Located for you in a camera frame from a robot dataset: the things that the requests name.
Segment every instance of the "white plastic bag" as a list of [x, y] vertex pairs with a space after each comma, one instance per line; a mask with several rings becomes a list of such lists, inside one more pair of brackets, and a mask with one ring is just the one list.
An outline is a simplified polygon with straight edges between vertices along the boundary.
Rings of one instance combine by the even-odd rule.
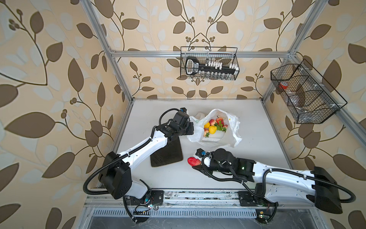
[[[204, 125], [211, 119], [221, 117], [224, 119], [224, 124], [228, 125], [226, 132], [216, 131], [210, 134], [209, 137], [204, 137]], [[198, 113], [196, 117], [190, 116], [190, 121], [193, 122], [193, 135], [187, 135], [191, 142], [198, 142], [201, 145], [209, 148], [217, 148], [224, 146], [235, 147], [239, 144], [242, 138], [239, 136], [239, 119], [233, 114], [220, 109], [213, 109], [206, 117], [202, 113]]]

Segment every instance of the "brown leaf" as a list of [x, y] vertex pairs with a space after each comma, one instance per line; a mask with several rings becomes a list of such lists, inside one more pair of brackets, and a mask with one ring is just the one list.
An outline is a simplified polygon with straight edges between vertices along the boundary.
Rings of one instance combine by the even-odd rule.
[[272, 92], [271, 96], [270, 96], [270, 100], [271, 100], [271, 103], [273, 103], [273, 101], [275, 100], [275, 95], [274, 93]]
[[185, 29], [186, 29], [186, 23], [185, 22], [177, 22], [177, 24], [175, 24], [175, 26], [174, 26], [173, 33], [180, 34]]
[[239, 3], [239, 0], [227, 0], [226, 2], [224, 2], [223, 6], [221, 8], [221, 13], [224, 16], [229, 16], [230, 14], [232, 14], [234, 12], [238, 3]]
[[144, 77], [144, 78], [142, 78], [142, 82], [147, 82], [147, 81], [149, 81], [150, 80], [150, 76], [146, 76], [146, 77]]
[[149, 95], [148, 97], [146, 97], [147, 99], [157, 99], [158, 95]]
[[91, 130], [98, 136], [103, 134], [103, 126], [99, 121], [93, 120], [90, 122]]
[[4, 129], [22, 137], [40, 138], [51, 132], [54, 126], [55, 121], [50, 116], [31, 112], [16, 118]]
[[360, 210], [354, 210], [348, 215], [348, 223], [352, 229], [366, 228], [366, 220]]
[[306, 138], [311, 132], [313, 132], [314, 124], [301, 124], [299, 127], [299, 137]]
[[264, 49], [258, 50], [258, 52], [271, 52], [271, 51], [272, 51], [271, 48], [264, 48]]
[[306, 138], [304, 138], [304, 146], [309, 149], [315, 148], [320, 141], [320, 132], [311, 132]]
[[104, 35], [107, 36], [107, 29], [105, 28], [105, 25], [104, 24], [101, 24], [100, 26], [102, 27], [102, 30], [104, 32]]
[[268, 18], [263, 21], [267, 29], [278, 29], [282, 25], [282, 20], [279, 18]]
[[306, 166], [307, 166], [307, 168], [308, 168], [309, 170], [311, 170], [311, 171], [313, 171], [313, 170], [314, 170], [314, 166], [315, 166], [315, 164], [314, 164], [314, 162], [310, 159], [310, 157], [306, 157], [306, 158], [305, 158], [305, 164], [306, 164]]
[[94, 0], [95, 6], [99, 12], [106, 18], [113, 16], [113, 5], [110, 0]]
[[181, 75], [177, 78], [177, 80], [186, 80], [187, 76], [186, 75]]
[[299, 33], [299, 31], [300, 31], [300, 29], [301, 29], [301, 27], [302, 27], [302, 23], [300, 23], [299, 24], [299, 26], [298, 26], [298, 28], [296, 29], [296, 33], [295, 33], [295, 35], [297, 36], [297, 34]]
[[322, 83], [328, 88], [330, 92], [332, 92], [342, 79], [342, 70], [336, 60], [333, 60], [331, 64], [326, 69]]
[[18, 96], [17, 87], [10, 84], [0, 85], [0, 107], [8, 105]]
[[107, 72], [107, 58], [105, 58], [105, 56], [102, 56], [102, 64], [104, 71]]
[[122, 27], [125, 29], [136, 29], [138, 27], [138, 24], [140, 23], [140, 20], [133, 19], [133, 18], [127, 18], [122, 21]]
[[306, 67], [309, 68], [309, 70], [313, 69], [313, 60], [309, 56], [303, 56], [304, 64]]
[[167, 6], [174, 16], [180, 16], [182, 14], [182, 4], [178, 0], [167, 0]]
[[243, 87], [240, 89], [242, 89], [243, 91], [246, 91], [246, 92], [251, 92], [251, 91], [253, 91], [254, 88], [252, 86], [248, 86], [248, 87]]
[[68, 221], [66, 221], [66, 223], [62, 226], [61, 229], [71, 229], [72, 226], [74, 225], [76, 216], [70, 218]]
[[223, 86], [214, 87], [214, 88], [212, 88], [212, 90], [211, 90], [211, 94], [217, 94], [217, 93], [219, 93], [220, 91], [222, 91], [223, 89], [224, 89], [224, 87], [223, 87]]
[[265, 70], [268, 67], [268, 61], [262, 64], [262, 66], [259, 68], [260, 71]]
[[74, 162], [75, 154], [72, 152], [67, 152], [59, 156], [56, 160], [52, 162], [52, 164], [46, 169], [43, 178], [54, 178], [57, 177], [70, 168], [72, 163]]
[[68, 78], [71, 86], [80, 92], [84, 86], [84, 77], [81, 69], [75, 59], [72, 59], [68, 68]]
[[108, 130], [110, 130], [112, 128], [112, 124], [113, 124], [113, 115], [111, 115], [108, 119], [108, 124], [107, 124]]
[[237, 95], [236, 99], [241, 100], [241, 99], [247, 99], [248, 97], [246, 97], [245, 95]]
[[96, 68], [99, 62], [99, 55], [95, 54], [91, 57], [91, 61], [90, 61], [90, 67], [92, 69]]
[[46, 222], [46, 229], [56, 229], [62, 219], [61, 210], [57, 207], [53, 207], [48, 214], [47, 222]]
[[286, 118], [285, 118], [285, 124], [286, 124], [286, 127], [289, 131], [292, 131], [293, 129], [293, 126], [292, 126], [292, 122], [290, 120], [290, 118], [286, 115]]
[[184, 93], [183, 89], [181, 89], [180, 87], [175, 87], [175, 86], [173, 86], [173, 87], [172, 87], [172, 90], [173, 90], [175, 93], [177, 93], [177, 94], [183, 94], [183, 93]]
[[97, 157], [96, 155], [94, 155], [94, 156], [91, 158], [91, 160], [90, 160], [90, 162], [89, 162], [89, 165], [88, 165], [88, 168], [86, 168], [86, 172], [85, 172], [85, 174], [90, 173], [90, 171], [92, 171], [92, 170], [93, 170], [93, 168], [95, 167], [95, 164], [97, 163], [97, 160], [98, 160], [98, 157]]
[[229, 28], [225, 22], [217, 22], [216, 29], [219, 33], [226, 34], [229, 33]]
[[56, 62], [60, 59], [62, 54], [62, 42], [48, 46], [46, 49], [46, 56], [51, 62]]
[[366, 48], [363, 46], [349, 44], [348, 54], [350, 55], [350, 58], [358, 64], [366, 62]]
[[360, 181], [366, 181], [366, 170], [354, 159], [343, 155], [337, 154], [333, 157], [334, 164], [347, 176]]
[[0, 223], [12, 216], [18, 209], [20, 204], [7, 204], [0, 207]]
[[339, 5], [339, 0], [329, 0], [328, 4], [331, 5], [331, 6]]
[[251, 76], [246, 76], [245, 79], [249, 82], [254, 82], [254, 78]]
[[77, 24], [76, 27], [78, 28], [81, 35], [83, 35], [84, 37], [89, 39], [93, 37], [92, 29], [87, 24], [82, 22]]
[[105, 102], [105, 89], [103, 83], [100, 83], [97, 94], [97, 101], [100, 107], [104, 105]]
[[203, 91], [203, 90], [199, 90], [199, 96], [201, 96], [202, 98], [206, 98], [207, 97], [207, 92]]
[[321, 24], [315, 27], [315, 29], [311, 32], [310, 38], [313, 40], [317, 40], [325, 36], [330, 30], [331, 26], [327, 24]]
[[121, 87], [119, 86], [119, 84], [117, 84], [116, 86], [115, 86], [115, 91], [119, 94], [119, 93], [121, 93]]
[[130, 67], [131, 67], [134, 71], [138, 71], [137, 66], [136, 66], [132, 61], [130, 61]]
[[37, 34], [43, 30], [43, 26], [44, 23], [42, 15], [37, 11], [30, 17], [30, 28], [35, 34]]
[[167, 59], [167, 61], [173, 67], [180, 67], [180, 63], [176, 59]]
[[18, 169], [19, 163], [15, 163], [0, 170], [0, 192], [13, 180]]
[[187, 92], [187, 97], [192, 98], [194, 96], [194, 94], [196, 94], [195, 90], [189, 91], [189, 92]]
[[96, 147], [99, 143], [98, 136], [91, 130], [85, 130], [86, 143], [91, 147]]
[[296, 0], [292, 5], [291, 14], [294, 18], [305, 13], [305, 11], [311, 5], [312, 0]]
[[346, 229], [340, 222], [330, 219], [330, 222], [332, 223], [334, 229]]
[[149, 92], [149, 91], [154, 90], [154, 88], [152, 88], [152, 87], [142, 87], [141, 89], [142, 89], [144, 92]]

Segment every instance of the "wallpaper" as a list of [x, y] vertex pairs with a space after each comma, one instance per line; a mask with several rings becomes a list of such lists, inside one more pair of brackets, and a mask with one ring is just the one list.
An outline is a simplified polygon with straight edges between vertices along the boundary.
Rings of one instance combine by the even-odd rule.
[[[343, 109], [364, 127], [365, 37], [366, 2], [330, 0], [298, 52], [300, 58], [313, 63], [345, 97], [348, 104]], [[295, 124], [276, 92], [272, 93], [266, 107], [296, 169], [323, 167], [338, 184], [356, 195], [355, 202], [342, 204], [343, 214], [323, 212], [330, 228], [366, 228], [366, 149], [335, 115], [320, 125]], [[348, 198], [342, 191], [340, 197]]]
[[91, 0], [115, 50], [287, 51], [312, 0]]
[[0, 0], [0, 27], [0, 228], [72, 228], [127, 101], [78, 1]]
[[180, 75], [180, 61], [170, 58], [118, 58], [123, 77], [135, 98], [253, 99], [261, 98], [278, 58], [238, 58], [236, 80], [197, 79]]

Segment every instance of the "white tabletop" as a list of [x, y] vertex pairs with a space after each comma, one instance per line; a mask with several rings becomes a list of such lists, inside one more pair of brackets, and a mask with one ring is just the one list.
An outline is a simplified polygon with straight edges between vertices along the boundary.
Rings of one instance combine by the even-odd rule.
[[[158, 125], [160, 115], [170, 108], [187, 108], [189, 115], [198, 112], [208, 114], [212, 109], [219, 108], [239, 117], [239, 135], [243, 139], [235, 148], [225, 147], [237, 158], [252, 159], [264, 164], [286, 168], [289, 166], [276, 135], [269, 123], [267, 115], [259, 100], [136, 100], [132, 107], [126, 129], [118, 147], [118, 152], [125, 151], [141, 142], [151, 134], [153, 126]], [[174, 111], [167, 113], [162, 122], [173, 118]], [[133, 171], [134, 180], [142, 179], [151, 188], [175, 189], [242, 189], [239, 183], [219, 182], [194, 170], [187, 163], [197, 149], [204, 147], [199, 143], [190, 142], [186, 136], [180, 136], [183, 161], [173, 164], [151, 167], [147, 158]], [[220, 178], [228, 178], [214, 172]], [[250, 188], [254, 183], [248, 182]]]

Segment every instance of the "black wire basket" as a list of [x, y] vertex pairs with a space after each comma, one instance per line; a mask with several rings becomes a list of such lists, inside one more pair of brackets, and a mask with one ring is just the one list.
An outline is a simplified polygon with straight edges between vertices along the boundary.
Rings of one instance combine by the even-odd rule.
[[189, 47], [180, 48], [181, 78], [236, 80], [239, 74], [238, 48]]
[[[318, 74], [318, 83], [309, 73]], [[271, 81], [297, 124], [321, 124], [347, 104], [344, 97], [307, 60], [271, 71]], [[330, 94], [337, 96], [336, 102]]]

